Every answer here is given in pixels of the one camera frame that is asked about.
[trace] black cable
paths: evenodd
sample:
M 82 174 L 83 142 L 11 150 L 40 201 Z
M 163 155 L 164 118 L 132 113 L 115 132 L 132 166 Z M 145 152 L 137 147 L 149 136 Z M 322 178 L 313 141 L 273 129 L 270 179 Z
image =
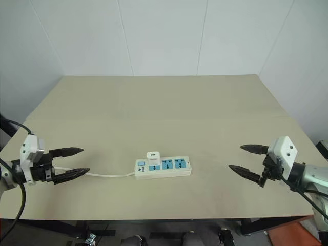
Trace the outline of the black cable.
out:
M 18 125 L 18 126 L 24 128 L 24 129 L 27 131 L 27 133 L 28 133 L 29 135 L 34 135 L 34 134 L 32 133 L 32 131 L 31 131 L 30 129 L 28 129 L 26 126 L 24 126 L 23 124 L 18 123 L 18 122 L 15 122 L 15 121 L 10 120 L 10 119 L 6 119 L 6 121 L 8 121 L 8 122 L 10 122 L 10 123 L 13 123 L 13 124 L 15 124 L 15 125 Z
M 323 192 L 320 192 L 320 191 L 315 191 L 315 190 L 305 190 L 304 192 L 307 192 L 307 193 L 314 193 L 314 194 L 317 194 L 317 195 L 320 195 L 320 196 L 328 197 L 328 194 L 323 193 Z
M 308 201 L 309 204 L 311 204 L 320 214 L 322 214 L 322 216 L 325 219 L 328 219 L 328 215 L 325 214 L 325 212 L 323 210 L 321 210 L 321 208 L 319 208 L 311 199 L 309 199 L 305 194 L 304 191 L 301 190 L 300 188 L 296 187 L 295 185 L 293 185 L 292 183 L 289 183 L 283 176 L 281 176 L 281 180 L 284 181 L 290 188 L 292 188 L 293 191 L 296 191 L 298 194 L 300 194 L 305 200 Z
M 103 236 L 101 236 L 101 237 L 100 237 L 100 239 L 98 240 L 98 243 L 96 244 L 96 246 L 99 246 L 99 244 L 100 244 L 100 241 L 101 241 L 102 237 L 103 237 Z
M 2 242 L 2 240 L 11 232 L 11 230 L 15 227 L 17 221 L 19 220 L 19 218 L 21 217 L 24 207 L 25 207 L 25 202 L 26 202 L 26 191 L 25 191 L 25 187 L 24 184 L 22 182 L 22 180 L 18 177 L 18 175 L 14 172 L 14 170 L 12 170 L 12 168 L 5 163 L 1 158 L 0 158 L 0 164 L 2 166 L 4 166 L 10 173 L 11 175 L 16 179 L 16 182 L 18 183 L 21 191 L 22 191 L 22 204 L 20 205 L 20 209 L 19 212 L 16 216 L 16 218 L 14 219 L 13 223 L 11 224 L 10 228 L 8 229 L 8 231 L 6 231 L 0 239 L 0 242 Z

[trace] table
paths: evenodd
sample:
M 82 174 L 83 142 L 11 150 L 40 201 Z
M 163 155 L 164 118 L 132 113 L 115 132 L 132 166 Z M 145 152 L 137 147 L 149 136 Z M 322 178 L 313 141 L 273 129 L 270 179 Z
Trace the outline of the table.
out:
M 148 151 L 162 157 L 188 155 L 188 177 L 136 180 L 83 176 L 27 188 L 22 219 L 159 220 L 311 215 L 311 206 L 287 186 L 265 188 L 239 177 L 228 164 L 263 171 L 264 156 L 239 148 L 269 145 L 288 135 L 297 162 L 326 160 L 257 75 L 120 77 L 65 76 L 24 122 L 46 149 L 85 151 L 53 164 L 91 168 L 100 174 L 133 171 Z M 20 129 L 1 151 L 19 158 Z M 14 218 L 20 190 L 4 193 L 2 218 Z

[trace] orange object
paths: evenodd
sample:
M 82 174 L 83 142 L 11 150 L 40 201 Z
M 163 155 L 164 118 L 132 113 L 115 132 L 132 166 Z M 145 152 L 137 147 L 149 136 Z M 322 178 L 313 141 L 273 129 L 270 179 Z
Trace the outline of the orange object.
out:
M 291 223 L 268 231 L 273 246 L 321 246 L 300 223 Z

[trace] white wall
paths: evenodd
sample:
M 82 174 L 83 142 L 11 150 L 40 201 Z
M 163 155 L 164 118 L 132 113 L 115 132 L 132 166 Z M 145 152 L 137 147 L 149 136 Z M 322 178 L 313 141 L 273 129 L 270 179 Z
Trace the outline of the white wall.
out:
M 0 111 L 23 121 L 62 75 L 255 73 L 313 141 L 328 138 L 327 11 L 326 0 L 0 0 Z
M 260 73 L 313 142 L 328 139 L 328 1 L 296 0 Z

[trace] white power strip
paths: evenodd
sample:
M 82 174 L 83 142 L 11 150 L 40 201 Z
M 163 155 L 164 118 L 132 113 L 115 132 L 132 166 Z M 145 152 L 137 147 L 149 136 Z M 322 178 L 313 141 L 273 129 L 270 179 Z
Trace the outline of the white power strip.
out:
M 191 165 L 187 156 L 160 158 L 156 165 L 149 165 L 148 159 L 139 159 L 134 171 L 136 179 L 190 176 Z

